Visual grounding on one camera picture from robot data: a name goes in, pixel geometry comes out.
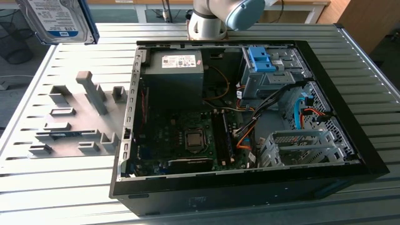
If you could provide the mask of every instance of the green circuit board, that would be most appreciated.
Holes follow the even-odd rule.
[[[228,165],[218,163],[218,151],[212,128],[211,110],[206,111],[166,111],[148,114],[144,134],[140,140],[140,176],[163,175],[163,167],[170,160],[180,158],[211,158],[212,171],[242,169],[244,155],[242,150],[235,150],[234,162]],[[238,114],[226,111],[230,132],[238,128]],[[186,132],[198,130],[204,133],[204,150],[194,153],[187,150]]]

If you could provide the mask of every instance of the blue plastic clip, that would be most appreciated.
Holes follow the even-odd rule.
[[[267,54],[264,47],[250,47],[250,58],[255,63],[256,72],[275,72],[276,67],[270,61],[270,55]]]

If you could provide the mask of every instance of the sticker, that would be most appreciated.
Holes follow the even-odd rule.
[[[56,136],[56,137],[66,137],[66,134],[51,134],[51,136]]]
[[[58,37],[74,37],[79,30],[70,10],[59,0],[30,0],[28,3],[47,32]]]
[[[236,91],[236,96],[239,99],[242,99],[242,91],[240,90]]]
[[[256,157],[255,157],[255,155],[254,155],[252,153],[250,153],[250,159],[251,159],[251,161],[252,161],[254,163],[256,163]]]
[[[283,62],[282,62],[282,60],[272,60],[272,64],[274,65],[283,65]]]
[[[196,67],[195,55],[166,55],[163,56],[163,68]]]

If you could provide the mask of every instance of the hard drive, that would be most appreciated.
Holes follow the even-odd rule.
[[[86,0],[16,0],[43,44],[96,44],[99,31]]]

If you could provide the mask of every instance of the motherboard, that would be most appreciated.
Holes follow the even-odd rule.
[[[246,152],[235,149],[232,138],[238,116],[232,110],[150,112],[140,135],[138,175],[244,168]]]

